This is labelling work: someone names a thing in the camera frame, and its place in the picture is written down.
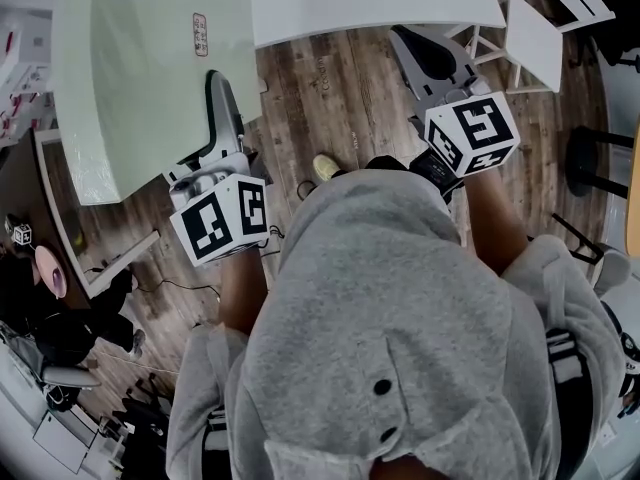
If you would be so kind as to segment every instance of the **shoe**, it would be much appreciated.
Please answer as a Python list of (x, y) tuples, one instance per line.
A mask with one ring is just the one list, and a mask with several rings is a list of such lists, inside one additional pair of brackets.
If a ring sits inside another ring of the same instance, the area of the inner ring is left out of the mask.
[(313, 159), (313, 168), (322, 181), (329, 181), (340, 170), (336, 161), (327, 155), (317, 155)]
[(142, 329), (138, 329), (133, 333), (133, 347), (131, 348), (131, 352), (129, 352), (129, 358), (132, 361), (137, 361), (142, 357), (142, 345), (144, 345), (146, 340), (147, 335)]

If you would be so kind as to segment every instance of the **white cube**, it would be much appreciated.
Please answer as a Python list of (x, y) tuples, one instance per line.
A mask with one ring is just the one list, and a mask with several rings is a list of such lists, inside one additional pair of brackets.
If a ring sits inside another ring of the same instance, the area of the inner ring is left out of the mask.
[(28, 224), (20, 224), (13, 228), (12, 240), (18, 245), (29, 245), (31, 243), (31, 227)]
[(427, 110), (425, 139), (462, 178), (504, 164), (520, 134), (503, 93)]
[(269, 238), (265, 182), (232, 174), (171, 216), (194, 266)]

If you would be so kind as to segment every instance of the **black pants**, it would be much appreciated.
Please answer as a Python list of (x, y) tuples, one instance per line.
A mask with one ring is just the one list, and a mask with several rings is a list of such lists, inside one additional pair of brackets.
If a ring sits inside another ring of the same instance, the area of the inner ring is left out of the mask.
[[(383, 171), (408, 171), (404, 165), (402, 165), (398, 160), (393, 158), (392, 156), (377, 156), (371, 162), (367, 164), (365, 169), (380, 169)], [(337, 178), (338, 176), (342, 176), (343, 174), (347, 174), (347, 171), (340, 170), (335, 173), (331, 178)]]
[(69, 309), (46, 287), (36, 287), (45, 290), (39, 297), (41, 306), (50, 308), (50, 314), (40, 319), (34, 331), (40, 351), (59, 366), (81, 363), (99, 337), (130, 352), (133, 324), (119, 313), (131, 293), (131, 279), (128, 271), (118, 274), (108, 289), (91, 300), (91, 309)]

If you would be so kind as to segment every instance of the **person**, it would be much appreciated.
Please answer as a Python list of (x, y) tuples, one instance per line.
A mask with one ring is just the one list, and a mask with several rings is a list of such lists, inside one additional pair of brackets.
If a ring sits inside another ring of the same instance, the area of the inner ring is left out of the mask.
[(297, 210), (270, 293), (258, 249), (222, 260), (221, 323), (193, 330), (177, 382), (169, 477), (222, 478), (201, 463), (224, 409), (236, 479), (557, 478), (547, 333), (570, 332), (588, 365), (589, 445), (624, 372), (566, 246), (528, 241), (497, 169), (465, 178), (474, 255), (434, 185), (394, 159), (314, 167), (326, 183)]
[(91, 300), (91, 308), (70, 309), (49, 291), (32, 257), (7, 252), (0, 258), (0, 320), (21, 336), (31, 335), (56, 366), (80, 364), (99, 337), (137, 360), (145, 333), (134, 331), (133, 323), (119, 314), (134, 283), (131, 272), (124, 270)]

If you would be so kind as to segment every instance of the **black strap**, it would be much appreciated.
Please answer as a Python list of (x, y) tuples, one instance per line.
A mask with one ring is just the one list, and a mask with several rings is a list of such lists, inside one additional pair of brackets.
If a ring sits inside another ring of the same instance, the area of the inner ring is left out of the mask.
[(547, 333), (549, 363), (555, 387), (562, 452), (556, 480), (569, 480), (589, 448), (593, 421), (593, 392), (587, 360), (578, 351), (573, 334), (554, 329)]

